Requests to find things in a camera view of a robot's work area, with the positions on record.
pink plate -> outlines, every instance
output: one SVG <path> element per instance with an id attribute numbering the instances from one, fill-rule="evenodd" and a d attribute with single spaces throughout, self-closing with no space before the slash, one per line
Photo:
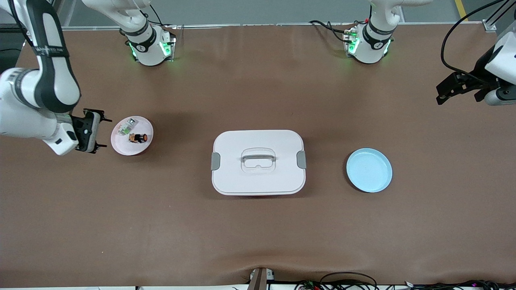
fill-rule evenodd
<path id="1" fill-rule="evenodd" d="M 131 130 L 131 133 L 135 134 L 147 134 L 147 142 L 145 143 L 132 143 L 129 141 L 129 134 L 126 135 L 120 135 L 118 134 L 118 129 L 121 125 L 125 124 L 129 119 L 134 119 L 138 121 L 134 128 Z M 113 128 L 113 131 L 111 132 L 111 145 L 113 146 L 113 149 L 117 151 L 118 153 L 126 156 L 136 155 L 140 154 L 141 152 L 145 151 L 147 147 L 152 142 L 152 137 L 154 135 L 154 129 L 152 128 L 151 122 L 149 122 L 144 117 L 140 116 L 132 116 L 127 117 L 123 119 L 122 121 L 118 122 L 118 124 Z"/>

wire bundle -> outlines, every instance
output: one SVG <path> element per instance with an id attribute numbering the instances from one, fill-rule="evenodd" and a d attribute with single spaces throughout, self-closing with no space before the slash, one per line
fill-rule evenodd
<path id="1" fill-rule="evenodd" d="M 515 290 L 516 283 L 498 284 L 494 281 L 469 280 L 459 284 L 436 283 L 429 285 L 414 285 L 410 287 L 410 290 L 464 290 L 463 287 L 481 287 L 483 290 Z"/>
<path id="2" fill-rule="evenodd" d="M 335 275 L 358 275 L 363 276 L 372 281 L 372 283 L 364 282 L 358 279 L 340 279 L 331 282 L 324 282 L 324 279 L 330 276 Z M 274 284 L 293 284 L 296 283 L 294 290 L 347 290 L 353 286 L 359 287 L 361 290 L 379 290 L 378 283 L 376 280 L 366 274 L 358 273 L 358 272 L 333 272 L 327 275 L 324 275 L 319 281 L 312 280 L 302 280 L 297 282 L 292 281 L 274 281 Z"/>

light blue plate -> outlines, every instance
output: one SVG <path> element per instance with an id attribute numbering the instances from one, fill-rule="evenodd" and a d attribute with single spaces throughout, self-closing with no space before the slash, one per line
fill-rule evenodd
<path id="1" fill-rule="evenodd" d="M 382 191 L 392 180 L 391 163 L 380 151 L 371 148 L 353 152 L 348 158 L 346 171 L 353 185 L 365 192 Z"/>

green indicator light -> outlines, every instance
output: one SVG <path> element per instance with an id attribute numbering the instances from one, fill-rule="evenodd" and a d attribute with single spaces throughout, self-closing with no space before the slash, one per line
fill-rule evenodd
<path id="1" fill-rule="evenodd" d="M 389 40 L 387 42 L 387 44 L 385 45 L 385 50 L 383 51 L 383 54 L 385 55 L 387 53 L 387 51 L 389 50 L 389 44 L 391 44 L 391 40 Z"/>
<path id="2" fill-rule="evenodd" d="M 357 37 L 355 40 L 349 45 L 349 53 L 354 54 L 357 51 L 357 46 L 360 43 L 360 39 Z"/>
<path id="3" fill-rule="evenodd" d="M 133 56 L 136 58 L 136 53 L 134 52 L 134 48 L 131 43 L 129 43 L 129 47 L 131 48 L 131 51 L 133 52 Z"/>
<path id="4" fill-rule="evenodd" d="M 171 54 L 170 45 L 168 45 L 167 43 L 162 43 L 162 42 L 160 42 L 160 43 L 162 45 L 163 54 L 165 56 L 169 56 Z"/>

small figurine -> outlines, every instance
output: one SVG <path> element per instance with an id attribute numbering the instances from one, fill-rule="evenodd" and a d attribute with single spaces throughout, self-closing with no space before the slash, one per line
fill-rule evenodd
<path id="1" fill-rule="evenodd" d="M 129 141 L 132 143 L 145 143 L 147 142 L 147 134 L 129 134 Z"/>

